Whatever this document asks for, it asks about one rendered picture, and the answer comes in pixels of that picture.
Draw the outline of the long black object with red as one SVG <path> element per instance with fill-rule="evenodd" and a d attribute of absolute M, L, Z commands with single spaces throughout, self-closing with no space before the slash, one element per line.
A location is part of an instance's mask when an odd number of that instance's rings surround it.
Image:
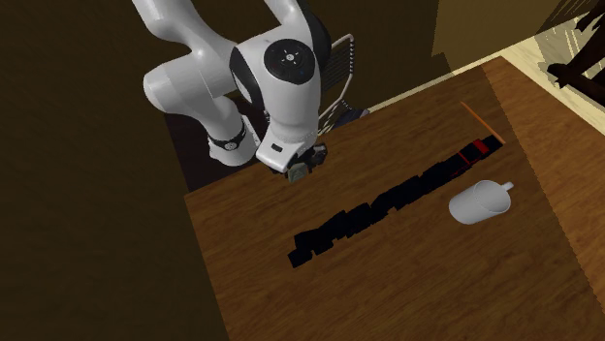
<path fill-rule="evenodd" d="M 349 211 L 341 210 L 320 227 L 294 236 L 295 249 L 288 254 L 296 268 L 334 246 L 336 239 L 350 238 L 384 219 L 391 209 L 400 210 L 435 189 L 461 176 L 486 159 L 503 143 L 495 136 L 476 139 L 447 160 L 429 167 L 397 186 L 381 193 L 371 202 L 363 202 Z"/>

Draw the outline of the dark robot stand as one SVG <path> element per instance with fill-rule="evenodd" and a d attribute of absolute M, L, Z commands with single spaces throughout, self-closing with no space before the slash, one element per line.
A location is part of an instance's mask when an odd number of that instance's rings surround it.
<path fill-rule="evenodd" d="M 209 156 L 207 131 L 197 120 L 179 114 L 165 114 L 165 121 L 190 192 L 258 163 L 253 156 L 242 166 L 225 166 Z"/>

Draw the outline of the brown wooden table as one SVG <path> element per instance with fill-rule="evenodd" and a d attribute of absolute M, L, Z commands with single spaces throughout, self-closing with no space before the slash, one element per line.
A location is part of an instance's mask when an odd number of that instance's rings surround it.
<path fill-rule="evenodd" d="M 261 165 L 186 205 L 230 341 L 605 341 L 605 313 L 492 83 L 539 87 L 494 59 L 323 136 L 290 183 Z M 490 132 L 506 144 L 458 178 L 293 268 L 294 236 L 447 160 Z M 512 182 L 508 211 L 465 225 L 449 201 Z"/>

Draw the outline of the white mug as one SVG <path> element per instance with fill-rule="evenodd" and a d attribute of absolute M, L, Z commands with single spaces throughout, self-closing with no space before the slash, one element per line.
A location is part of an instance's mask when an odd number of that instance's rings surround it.
<path fill-rule="evenodd" d="M 509 191 L 512 182 L 499 184 L 491 180 L 481 180 L 452 197 L 449 212 L 452 217 L 465 225 L 472 225 L 492 218 L 509 210 Z"/>

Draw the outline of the orange pencil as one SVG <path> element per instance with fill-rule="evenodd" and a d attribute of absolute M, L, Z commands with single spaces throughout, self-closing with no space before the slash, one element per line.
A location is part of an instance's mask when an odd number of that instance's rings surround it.
<path fill-rule="evenodd" d="M 493 135 L 500 143 L 506 144 L 506 141 L 502 138 L 502 136 L 497 133 L 481 116 L 479 116 L 468 104 L 463 101 L 460 101 L 460 104 L 480 123 L 482 124 L 490 133 Z"/>

